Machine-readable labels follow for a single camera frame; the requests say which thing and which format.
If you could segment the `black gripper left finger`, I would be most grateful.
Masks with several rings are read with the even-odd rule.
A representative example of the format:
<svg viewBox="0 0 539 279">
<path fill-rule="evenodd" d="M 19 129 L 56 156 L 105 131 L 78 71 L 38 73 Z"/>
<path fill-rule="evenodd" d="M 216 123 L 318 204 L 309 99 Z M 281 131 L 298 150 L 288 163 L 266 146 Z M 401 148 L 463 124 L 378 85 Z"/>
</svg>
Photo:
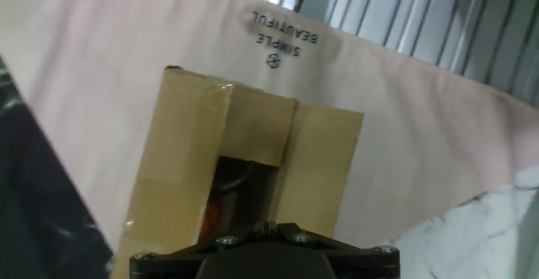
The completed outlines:
<svg viewBox="0 0 539 279">
<path fill-rule="evenodd" d="M 129 278 L 195 277 L 202 262 L 210 255 L 258 242 L 265 233 L 266 223 L 235 224 L 225 231 L 214 232 L 199 243 L 173 253 L 137 253 L 129 259 Z"/>
</svg>

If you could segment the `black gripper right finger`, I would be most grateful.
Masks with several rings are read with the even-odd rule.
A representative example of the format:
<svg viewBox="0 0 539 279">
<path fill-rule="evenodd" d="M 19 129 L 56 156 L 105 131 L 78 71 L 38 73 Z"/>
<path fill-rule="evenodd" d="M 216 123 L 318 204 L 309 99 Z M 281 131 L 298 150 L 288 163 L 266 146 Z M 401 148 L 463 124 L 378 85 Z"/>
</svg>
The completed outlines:
<svg viewBox="0 0 539 279">
<path fill-rule="evenodd" d="M 400 251 L 392 245 L 362 249 L 300 228 L 269 222 L 271 241 L 321 254 L 337 278 L 399 278 Z"/>
</svg>

